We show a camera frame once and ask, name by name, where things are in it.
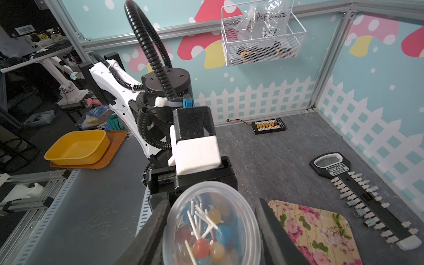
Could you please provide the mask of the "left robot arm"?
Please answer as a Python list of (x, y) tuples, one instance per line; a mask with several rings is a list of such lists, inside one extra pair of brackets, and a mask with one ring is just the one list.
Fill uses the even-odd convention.
[(194, 104), (189, 73), (172, 66), (136, 2), (126, 1), (124, 11), (151, 72), (136, 81), (119, 60), (92, 53), (96, 63), (88, 75), (100, 101), (124, 122), (149, 160), (142, 182), (150, 191), (151, 208), (163, 200), (175, 202), (204, 181), (237, 188), (230, 160), (219, 152), (211, 109)]

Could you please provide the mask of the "clear candy jar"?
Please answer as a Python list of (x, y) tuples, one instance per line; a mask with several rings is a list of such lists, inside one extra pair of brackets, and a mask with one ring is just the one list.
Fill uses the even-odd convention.
[(258, 265), (261, 235), (251, 207), (233, 187), (195, 184), (172, 206), (163, 233), (166, 265)]

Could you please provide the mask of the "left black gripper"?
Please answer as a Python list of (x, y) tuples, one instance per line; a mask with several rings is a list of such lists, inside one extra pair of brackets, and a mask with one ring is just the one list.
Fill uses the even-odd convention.
[(205, 181), (217, 181), (238, 189), (238, 181), (227, 156), (222, 156), (221, 164), (211, 170), (178, 176), (176, 168), (171, 166), (149, 169), (143, 178), (143, 184), (150, 191), (148, 202), (151, 210), (165, 199), (173, 205), (185, 190)]

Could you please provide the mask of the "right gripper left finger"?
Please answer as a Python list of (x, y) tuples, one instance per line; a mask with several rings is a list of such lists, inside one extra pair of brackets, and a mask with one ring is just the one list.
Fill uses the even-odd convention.
[(170, 213), (170, 203), (163, 200), (148, 218), (134, 241), (114, 262), (115, 265), (163, 265), (163, 234)]

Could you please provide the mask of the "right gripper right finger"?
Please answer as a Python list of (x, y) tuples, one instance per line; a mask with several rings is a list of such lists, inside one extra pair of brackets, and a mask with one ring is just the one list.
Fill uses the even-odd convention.
[(262, 265), (309, 265), (288, 233), (276, 218), (267, 202), (260, 198), (255, 202), (255, 217), (261, 235)]

